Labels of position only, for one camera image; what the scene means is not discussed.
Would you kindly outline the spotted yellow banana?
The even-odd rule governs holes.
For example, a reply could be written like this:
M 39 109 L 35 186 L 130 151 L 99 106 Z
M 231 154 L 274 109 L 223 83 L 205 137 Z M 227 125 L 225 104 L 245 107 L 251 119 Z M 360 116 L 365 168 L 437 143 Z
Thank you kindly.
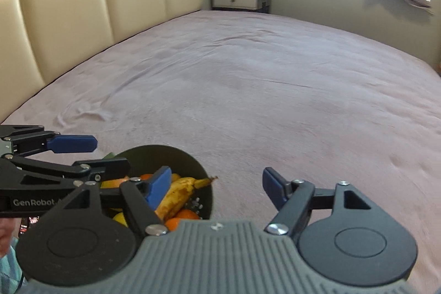
M 179 180 L 175 180 L 172 182 L 170 189 L 155 210 L 156 215 L 163 222 L 171 219 L 183 209 L 184 205 L 191 199 L 192 195 L 196 193 L 197 190 L 208 187 L 215 180 L 217 180 L 217 176 L 202 179 L 182 177 Z

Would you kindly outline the orange mandarin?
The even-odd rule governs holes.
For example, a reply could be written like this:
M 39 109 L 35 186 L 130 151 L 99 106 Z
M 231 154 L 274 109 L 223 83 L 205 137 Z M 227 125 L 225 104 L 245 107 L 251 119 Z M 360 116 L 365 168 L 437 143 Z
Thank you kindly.
M 173 217 L 165 222 L 165 226 L 168 231 L 175 231 L 178 228 L 180 221 L 181 218 Z
M 178 219 L 191 219 L 191 220 L 199 220 L 200 216 L 195 213 L 194 211 L 191 211 L 189 209 L 181 209 L 176 215 L 175 218 Z
M 149 180 L 152 177 L 152 174 L 143 174 L 140 175 L 141 180 Z

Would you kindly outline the red-green pear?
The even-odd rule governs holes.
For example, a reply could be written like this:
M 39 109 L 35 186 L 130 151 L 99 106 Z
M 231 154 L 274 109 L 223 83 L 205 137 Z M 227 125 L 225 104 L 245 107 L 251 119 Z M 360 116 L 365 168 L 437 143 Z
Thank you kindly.
M 122 183 L 126 182 L 129 180 L 129 177 L 122 177 L 122 178 L 118 178 L 118 179 L 114 179 L 114 180 L 104 180 L 101 184 L 100 187 L 102 189 L 114 189 L 114 188 L 118 188 Z

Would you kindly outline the yellow-green pear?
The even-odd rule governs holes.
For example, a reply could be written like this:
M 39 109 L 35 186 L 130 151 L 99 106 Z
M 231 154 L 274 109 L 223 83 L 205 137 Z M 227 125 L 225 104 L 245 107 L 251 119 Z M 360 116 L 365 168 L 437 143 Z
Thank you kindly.
M 124 225 L 128 228 L 128 223 L 126 221 L 126 217 L 124 216 L 123 212 L 118 212 L 116 215 L 113 216 L 113 221 L 116 221 L 120 223 L 121 225 Z

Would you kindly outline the green colander bowl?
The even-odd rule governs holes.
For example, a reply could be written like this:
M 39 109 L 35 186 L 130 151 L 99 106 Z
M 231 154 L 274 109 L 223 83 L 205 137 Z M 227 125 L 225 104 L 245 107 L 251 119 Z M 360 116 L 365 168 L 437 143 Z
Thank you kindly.
M 153 174 L 162 166 L 171 170 L 171 183 L 182 177 L 194 177 L 202 179 L 209 177 L 206 170 L 191 155 L 167 145 L 142 145 L 126 150 L 118 155 L 112 153 L 105 156 L 107 159 L 123 157 L 130 163 L 130 175 L 138 176 Z M 213 205 L 212 187 L 204 187 L 194 193 L 183 209 L 189 209 L 197 213 L 201 219 L 211 217 Z

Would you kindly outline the cream padded headboard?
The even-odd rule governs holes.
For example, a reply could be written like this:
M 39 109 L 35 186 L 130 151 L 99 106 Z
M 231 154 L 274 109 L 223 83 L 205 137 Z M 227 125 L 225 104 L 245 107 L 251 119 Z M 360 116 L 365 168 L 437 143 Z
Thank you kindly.
M 1 0 L 1 118 L 99 52 L 203 0 Z

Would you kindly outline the pink bed blanket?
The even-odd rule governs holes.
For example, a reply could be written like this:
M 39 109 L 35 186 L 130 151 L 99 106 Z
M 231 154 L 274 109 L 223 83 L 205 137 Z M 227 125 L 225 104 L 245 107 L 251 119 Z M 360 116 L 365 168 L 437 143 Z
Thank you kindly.
M 6 119 L 92 135 L 94 157 L 176 147 L 215 177 L 215 219 L 263 227 L 262 188 L 353 184 L 415 237 L 411 282 L 440 287 L 440 76 L 355 34 L 296 19 L 199 11 L 138 34 L 61 76 Z

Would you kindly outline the white bedside table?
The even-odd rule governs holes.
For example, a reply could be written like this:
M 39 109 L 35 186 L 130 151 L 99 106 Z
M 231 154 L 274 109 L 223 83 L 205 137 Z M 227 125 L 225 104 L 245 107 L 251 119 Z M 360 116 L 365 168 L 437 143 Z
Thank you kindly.
M 269 14 L 272 0 L 211 0 L 211 9 Z

